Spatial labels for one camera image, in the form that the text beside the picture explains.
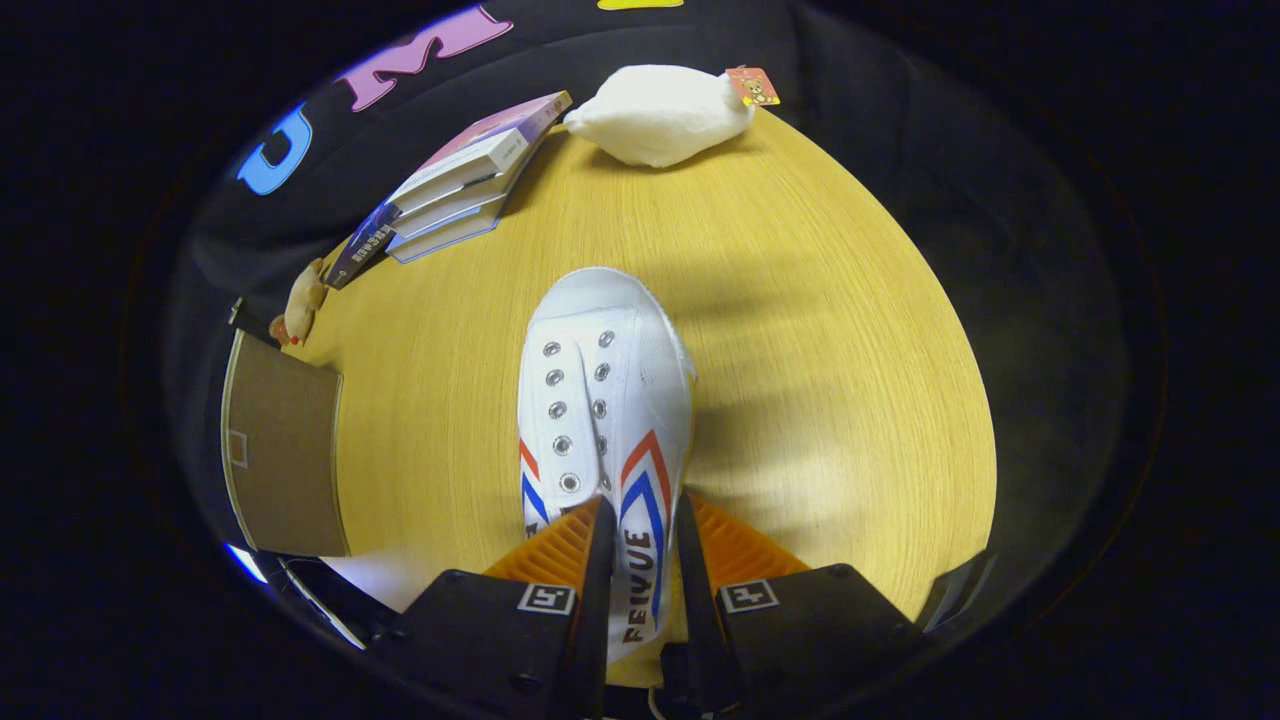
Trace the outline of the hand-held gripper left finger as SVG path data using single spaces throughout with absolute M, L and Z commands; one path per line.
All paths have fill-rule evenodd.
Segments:
M 594 497 L 485 571 L 443 571 L 384 633 L 384 667 L 448 719 L 599 719 L 614 524 Z

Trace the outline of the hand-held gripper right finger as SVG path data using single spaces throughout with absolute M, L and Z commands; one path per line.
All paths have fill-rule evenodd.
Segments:
M 846 562 L 810 568 L 694 493 L 675 511 L 687 638 L 667 694 L 713 719 L 819 719 L 923 648 L 922 629 Z

